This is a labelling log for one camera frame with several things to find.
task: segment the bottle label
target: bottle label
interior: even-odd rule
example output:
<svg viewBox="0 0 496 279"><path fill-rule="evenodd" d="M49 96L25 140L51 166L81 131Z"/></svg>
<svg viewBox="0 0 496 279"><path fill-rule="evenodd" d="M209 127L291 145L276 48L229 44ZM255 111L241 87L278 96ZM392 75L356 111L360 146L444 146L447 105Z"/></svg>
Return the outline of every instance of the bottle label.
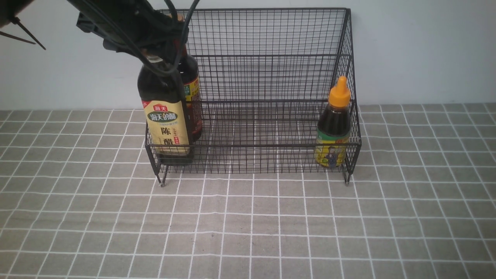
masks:
<svg viewBox="0 0 496 279"><path fill-rule="evenodd" d="M348 143L349 135L344 137L330 137L317 130L317 144L315 148L315 160L327 168L336 168L341 166L346 156L346 146L335 145Z"/></svg>
<svg viewBox="0 0 496 279"><path fill-rule="evenodd" d="M200 101L200 82L199 77L196 77L192 82L185 84L185 96L186 101L193 103L186 104L189 118L193 125L193 134L201 131L203 127L203 122L201 120L201 105Z"/></svg>
<svg viewBox="0 0 496 279"><path fill-rule="evenodd" d="M189 147L173 147L178 144L189 144L181 102L143 102L143 108L153 144L170 146L158 147L157 150L168 155L188 154Z"/></svg>

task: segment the robotic arm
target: robotic arm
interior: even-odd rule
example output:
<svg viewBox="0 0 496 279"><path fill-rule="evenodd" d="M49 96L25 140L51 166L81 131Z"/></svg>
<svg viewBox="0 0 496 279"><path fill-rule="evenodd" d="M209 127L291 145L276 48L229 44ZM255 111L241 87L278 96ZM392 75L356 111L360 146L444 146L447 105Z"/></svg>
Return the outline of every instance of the robotic arm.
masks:
<svg viewBox="0 0 496 279"><path fill-rule="evenodd" d="M147 0L67 1L80 11L77 27L102 37L105 49L137 57L159 76L169 76L176 70L182 47L187 41L189 21L199 2L194 0L185 20L179 20L171 0L164 0L171 16L154 10ZM0 0L2 4L6 12L5 15L0 14L0 22L20 24L16 14L27 5L26 1ZM145 55L162 58L170 68L161 70L153 66Z"/></svg>

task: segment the red label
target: red label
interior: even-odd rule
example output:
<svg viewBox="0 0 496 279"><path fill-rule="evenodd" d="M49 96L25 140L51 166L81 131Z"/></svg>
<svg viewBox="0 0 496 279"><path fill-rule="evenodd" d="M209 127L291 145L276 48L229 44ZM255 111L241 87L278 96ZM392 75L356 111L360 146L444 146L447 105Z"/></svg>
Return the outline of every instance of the red label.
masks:
<svg viewBox="0 0 496 279"><path fill-rule="evenodd" d="M154 111L169 111L166 106L163 105L154 105L153 106Z"/></svg>

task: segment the metal wire mesh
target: metal wire mesh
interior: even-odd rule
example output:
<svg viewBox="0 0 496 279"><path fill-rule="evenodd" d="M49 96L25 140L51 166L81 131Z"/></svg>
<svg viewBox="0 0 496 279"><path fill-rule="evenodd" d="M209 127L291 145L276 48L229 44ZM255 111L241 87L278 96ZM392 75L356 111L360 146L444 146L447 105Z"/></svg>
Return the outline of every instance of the metal wire mesh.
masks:
<svg viewBox="0 0 496 279"><path fill-rule="evenodd" d="M352 44L348 9L197 10L187 49L199 65L203 135L171 164L147 132L155 173L351 175L361 146ZM341 75L352 92L350 140L345 163L325 169L313 156L316 124Z"/></svg>

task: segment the dark sauce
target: dark sauce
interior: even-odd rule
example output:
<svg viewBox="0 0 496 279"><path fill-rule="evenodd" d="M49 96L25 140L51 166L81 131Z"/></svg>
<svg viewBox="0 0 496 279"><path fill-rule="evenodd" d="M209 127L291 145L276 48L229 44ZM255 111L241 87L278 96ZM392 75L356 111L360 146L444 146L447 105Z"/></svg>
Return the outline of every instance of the dark sauce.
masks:
<svg viewBox="0 0 496 279"><path fill-rule="evenodd" d="M348 107L336 108L327 104L320 115L317 128L330 137L344 137L350 132L350 111Z"/></svg>

